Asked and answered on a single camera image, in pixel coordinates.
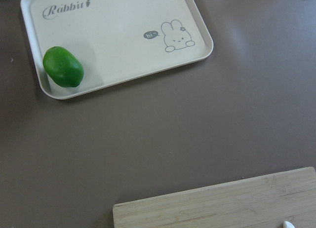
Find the white ceramic spoon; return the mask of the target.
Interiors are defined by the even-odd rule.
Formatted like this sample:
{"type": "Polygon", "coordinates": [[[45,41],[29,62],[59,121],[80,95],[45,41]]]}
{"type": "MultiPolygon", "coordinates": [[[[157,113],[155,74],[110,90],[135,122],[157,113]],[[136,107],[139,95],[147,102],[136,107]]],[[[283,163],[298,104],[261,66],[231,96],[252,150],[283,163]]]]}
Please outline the white ceramic spoon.
{"type": "Polygon", "coordinates": [[[284,221],[284,222],[282,223],[282,227],[283,227],[283,228],[295,228],[295,226],[294,226],[291,222],[289,222],[289,221],[284,221]]]}

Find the cream rabbit tray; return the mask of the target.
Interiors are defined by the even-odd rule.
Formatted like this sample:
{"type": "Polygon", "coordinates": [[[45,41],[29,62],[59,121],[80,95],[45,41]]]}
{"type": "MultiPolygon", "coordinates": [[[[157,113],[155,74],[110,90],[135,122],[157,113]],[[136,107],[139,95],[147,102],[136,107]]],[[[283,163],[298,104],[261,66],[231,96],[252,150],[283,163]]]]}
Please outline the cream rabbit tray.
{"type": "Polygon", "coordinates": [[[194,0],[21,0],[42,91],[69,99],[207,58],[213,39],[194,0]],[[54,46],[83,65],[78,87],[63,88],[42,60],[54,46]]]}

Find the green lime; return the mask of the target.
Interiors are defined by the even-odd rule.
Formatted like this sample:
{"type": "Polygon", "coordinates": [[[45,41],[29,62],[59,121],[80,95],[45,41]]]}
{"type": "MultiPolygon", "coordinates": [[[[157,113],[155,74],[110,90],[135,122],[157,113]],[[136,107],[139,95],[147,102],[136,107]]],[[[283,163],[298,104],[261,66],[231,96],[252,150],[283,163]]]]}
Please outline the green lime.
{"type": "Polygon", "coordinates": [[[63,47],[55,46],[48,49],[42,63],[46,73],[61,87],[77,87],[83,79],[82,64],[63,47]]]}

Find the wooden cutting board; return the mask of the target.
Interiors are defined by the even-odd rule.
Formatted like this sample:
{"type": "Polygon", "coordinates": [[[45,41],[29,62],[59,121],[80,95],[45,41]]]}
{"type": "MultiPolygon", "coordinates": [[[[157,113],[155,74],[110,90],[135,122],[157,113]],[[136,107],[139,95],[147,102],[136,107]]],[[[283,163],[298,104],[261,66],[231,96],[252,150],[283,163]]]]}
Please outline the wooden cutting board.
{"type": "Polygon", "coordinates": [[[296,228],[316,225],[313,167],[150,197],[113,207],[117,228],[296,228]]]}

